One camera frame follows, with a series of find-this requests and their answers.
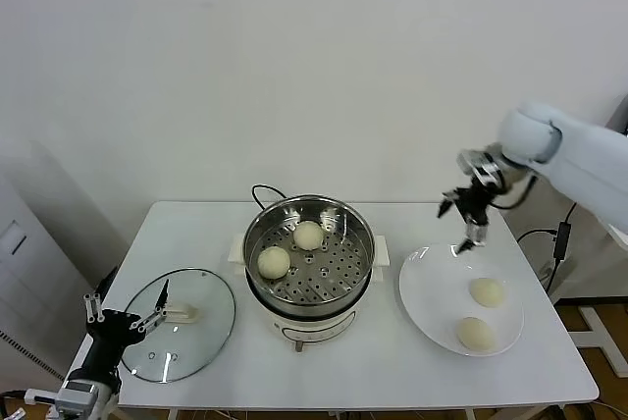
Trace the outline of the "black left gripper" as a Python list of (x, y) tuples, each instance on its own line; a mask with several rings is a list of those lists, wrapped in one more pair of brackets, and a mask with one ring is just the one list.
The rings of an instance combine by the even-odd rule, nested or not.
[(118, 267), (114, 267), (98, 283), (94, 292), (83, 296), (87, 333), (92, 338), (92, 344), (81, 366), (73, 371), (74, 380), (119, 384), (118, 366), (125, 350), (142, 342), (143, 333), (149, 334), (167, 317), (169, 281), (162, 286), (153, 311), (143, 318), (113, 309), (103, 311), (102, 300), (118, 270)]

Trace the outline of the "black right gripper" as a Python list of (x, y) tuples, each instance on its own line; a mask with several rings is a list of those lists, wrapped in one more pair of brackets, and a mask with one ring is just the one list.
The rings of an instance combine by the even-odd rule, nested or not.
[(484, 185), (480, 182), (473, 182), (469, 187), (456, 187), (443, 194), (437, 216), (442, 217), (451, 207), (455, 207), (467, 223), (465, 239), (456, 247), (457, 253), (486, 245), (489, 223), (487, 208), (496, 197), (496, 185)]

